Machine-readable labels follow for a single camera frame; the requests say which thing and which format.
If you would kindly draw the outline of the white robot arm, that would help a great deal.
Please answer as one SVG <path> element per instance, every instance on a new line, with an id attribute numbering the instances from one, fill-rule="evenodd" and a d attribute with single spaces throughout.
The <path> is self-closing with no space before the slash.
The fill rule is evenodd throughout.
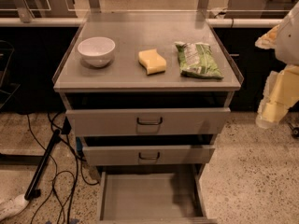
<path id="1" fill-rule="evenodd" d="M 286 64 L 282 71 L 270 73 L 263 88 L 256 124 L 268 129 L 278 125 L 299 101 L 299 3 L 280 24 L 259 37 L 255 46 L 273 49 L 276 58 Z"/>

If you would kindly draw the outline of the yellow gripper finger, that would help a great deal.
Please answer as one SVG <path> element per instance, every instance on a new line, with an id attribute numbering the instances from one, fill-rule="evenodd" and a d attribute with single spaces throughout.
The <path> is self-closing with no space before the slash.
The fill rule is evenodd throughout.
<path id="1" fill-rule="evenodd" d="M 256 124 L 263 129 L 278 125 L 298 101 L 299 66 L 289 64 L 280 72 L 272 71 L 263 89 Z"/>
<path id="2" fill-rule="evenodd" d="M 259 37 L 255 42 L 255 46 L 260 49 L 274 49 L 276 47 L 278 28 L 279 26 L 276 25 Z"/>

